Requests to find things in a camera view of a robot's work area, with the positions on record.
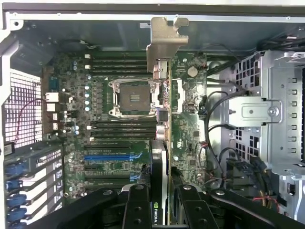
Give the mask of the CPU socket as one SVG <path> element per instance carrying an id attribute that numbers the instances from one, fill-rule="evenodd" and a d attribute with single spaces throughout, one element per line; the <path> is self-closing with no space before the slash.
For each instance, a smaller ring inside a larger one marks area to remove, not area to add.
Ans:
<path id="1" fill-rule="evenodd" d="M 139 118 L 154 115 L 160 105 L 160 83 L 151 79 L 117 79 L 112 88 L 112 105 L 108 114 L 116 118 Z"/>

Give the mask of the silver drive cage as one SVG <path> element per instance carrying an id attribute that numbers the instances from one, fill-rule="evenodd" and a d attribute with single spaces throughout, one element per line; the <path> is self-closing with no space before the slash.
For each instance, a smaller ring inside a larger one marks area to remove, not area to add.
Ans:
<path id="1" fill-rule="evenodd" d="M 258 156 L 279 176 L 281 191 L 305 192 L 303 68 L 305 53 L 265 51 L 237 65 L 233 78 L 248 91 L 227 102 L 241 156 Z"/>

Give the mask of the blue expansion slot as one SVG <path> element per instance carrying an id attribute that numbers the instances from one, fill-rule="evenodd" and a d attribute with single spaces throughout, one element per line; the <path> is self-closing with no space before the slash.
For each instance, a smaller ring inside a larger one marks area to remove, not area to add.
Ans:
<path id="1" fill-rule="evenodd" d="M 129 156 L 129 155 L 122 155 L 122 156 L 85 156 L 84 161 L 130 161 L 134 159 L 140 158 L 141 155 L 137 156 Z"/>

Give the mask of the open grey PC case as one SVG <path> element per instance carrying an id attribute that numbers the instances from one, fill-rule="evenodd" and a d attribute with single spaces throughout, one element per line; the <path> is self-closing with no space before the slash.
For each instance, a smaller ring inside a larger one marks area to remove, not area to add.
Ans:
<path id="1" fill-rule="evenodd" d="M 228 190 L 305 225 L 305 192 L 281 191 L 279 176 L 260 157 L 244 159 L 236 127 L 225 119 L 227 102 L 248 95 L 233 78 L 238 64 L 258 52 L 305 53 L 305 0 L 295 6 L 269 0 L 0 0 L 0 229 L 28 229 L 78 200 L 63 195 L 64 146 L 49 128 L 44 68 L 61 52 L 144 52 L 147 59 L 154 17 L 165 17 L 168 25 L 188 19 L 178 30 L 188 43 L 176 54 L 206 55 L 209 101 L 206 180 L 186 183 L 171 166 L 171 222 L 152 229 L 189 229 L 176 216 L 179 185 L 205 194 Z"/>

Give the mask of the green motherboard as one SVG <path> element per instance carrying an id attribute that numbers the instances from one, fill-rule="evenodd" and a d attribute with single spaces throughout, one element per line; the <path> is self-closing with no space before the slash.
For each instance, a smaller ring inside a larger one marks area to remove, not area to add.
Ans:
<path id="1" fill-rule="evenodd" d="M 171 61 L 172 80 L 181 78 L 183 112 L 174 114 L 172 92 L 172 166 L 182 180 L 206 180 L 204 118 L 208 113 L 206 55 L 180 52 Z M 187 70 L 196 67 L 190 77 Z M 150 143 L 155 139 L 156 113 L 139 118 L 108 114 L 117 79 L 151 79 L 144 52 L 61 52 L 43 70 L 43 86 L 51 133 L 64 146 L 64 197 L 79 199 L 102 187 L 121 191 L 132 183 L 149 184 Z M 137 156 L 130 161 L 84 161 L 85 156 Z"/>

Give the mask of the metal socket cover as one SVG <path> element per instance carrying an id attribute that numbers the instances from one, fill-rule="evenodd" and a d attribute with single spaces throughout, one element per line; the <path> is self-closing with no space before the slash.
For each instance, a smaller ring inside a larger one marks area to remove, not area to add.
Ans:
<path id="1" fill-rule="evenodd" d="M 185 100 L 185 90 L 183 89 L 183 80 L 181 78 L 172 80 L 173 98 L 177 103 L 174 108 L 174 114 L 181 114 L 183 112 L 183 104 Z"/>

